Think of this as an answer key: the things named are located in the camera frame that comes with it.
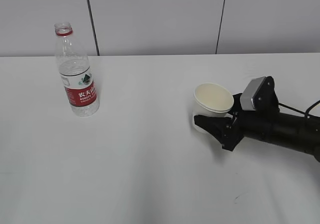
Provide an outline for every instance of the white table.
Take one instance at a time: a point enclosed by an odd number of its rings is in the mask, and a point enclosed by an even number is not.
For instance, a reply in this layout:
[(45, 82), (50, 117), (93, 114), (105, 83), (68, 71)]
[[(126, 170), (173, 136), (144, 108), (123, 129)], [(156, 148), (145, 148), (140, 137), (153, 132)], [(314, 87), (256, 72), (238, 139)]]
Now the white table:
[[(320, 163), (190, 127), (193, 89), (272, 75), (281, 102), (320, 99), (319, 54), (92, 57), (100, 109), (72, 113), (54, 57), (0, 58), (0, 223), (320, 221)], [(319, 109), (313, 114), (320, 114)]]

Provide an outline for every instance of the paper cup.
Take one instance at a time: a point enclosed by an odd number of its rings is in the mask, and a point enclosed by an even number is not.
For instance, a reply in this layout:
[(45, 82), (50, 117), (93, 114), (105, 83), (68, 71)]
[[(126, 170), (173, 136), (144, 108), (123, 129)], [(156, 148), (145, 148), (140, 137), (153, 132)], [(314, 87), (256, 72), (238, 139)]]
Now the paper cup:
[(194, 90), (193, 96), (192, 124), (201, 133), (207, 132), (195, 125), (194, 116), (224, 117), (234, 105), (232, 94), (224, 87), (214, 83), (199, 85)]

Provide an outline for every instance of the logo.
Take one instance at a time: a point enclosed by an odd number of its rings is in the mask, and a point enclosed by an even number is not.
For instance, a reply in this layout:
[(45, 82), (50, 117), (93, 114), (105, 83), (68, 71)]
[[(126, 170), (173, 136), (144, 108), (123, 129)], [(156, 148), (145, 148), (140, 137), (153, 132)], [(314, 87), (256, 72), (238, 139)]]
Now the logo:
[(91, 77), (92, 77), (92, 74), (88, 73), (88, 74), (85, 74), (85, 76), (83, 78), (81, 78), (81, 80), (79, 81), (79, 85), (88, 85), (90, 84), (91, 82)]

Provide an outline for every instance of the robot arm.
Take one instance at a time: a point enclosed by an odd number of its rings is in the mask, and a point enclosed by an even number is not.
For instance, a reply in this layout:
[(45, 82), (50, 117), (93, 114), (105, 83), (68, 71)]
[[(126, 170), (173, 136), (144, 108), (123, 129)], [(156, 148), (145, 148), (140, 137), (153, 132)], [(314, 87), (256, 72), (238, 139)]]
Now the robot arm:
[(249, 137), (311, 154), (320, 162), (320, 119), (308, 118), (308, 112), (305, 117), (280, 113), (274, 85), (270, 76), (254, 79), (234, 95), (232, 118), (197, 115), (194, 122), (229, 151)]

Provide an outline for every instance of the gray wall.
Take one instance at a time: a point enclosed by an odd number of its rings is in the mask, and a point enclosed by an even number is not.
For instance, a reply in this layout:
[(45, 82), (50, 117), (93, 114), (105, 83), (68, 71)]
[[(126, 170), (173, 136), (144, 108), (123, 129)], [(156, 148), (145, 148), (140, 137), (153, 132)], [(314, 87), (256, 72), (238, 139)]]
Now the gray wall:
[(219, 54), (320, 50), (320, 0), (225, 0)]
[[(90, 2), (101, 55), (214, 54), (217, 42), (218, 54), (320, 50), (320, 0), (225, 0), (224, 8), (224, 0)], [(53, 55), (61, 21), (97, 54), (87, 0), (0, 5), (0, 56)]]

